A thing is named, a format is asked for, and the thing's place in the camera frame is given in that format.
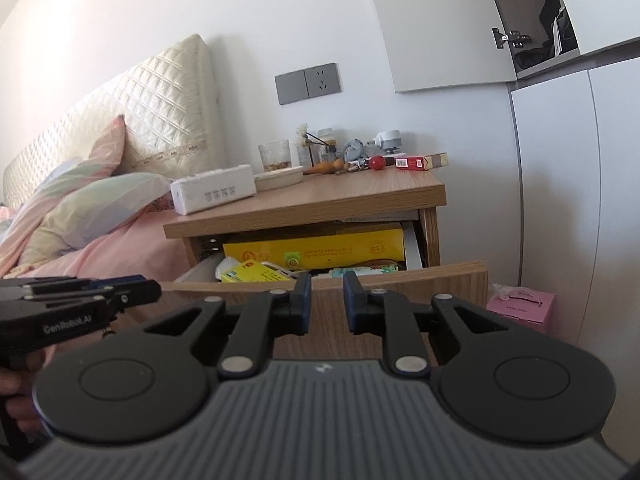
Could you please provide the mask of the person's left hand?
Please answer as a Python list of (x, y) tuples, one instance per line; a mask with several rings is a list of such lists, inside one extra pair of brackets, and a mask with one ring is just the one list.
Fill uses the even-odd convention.
[(22, 370), (1, 370), (1, 396), (6, 399), (6, 412), (17, 428), (26, 436), (34, 436), (42, 429), (32, 400), (32, 384), (47, 363), (47, 351), (38, 350), (25, 356)]

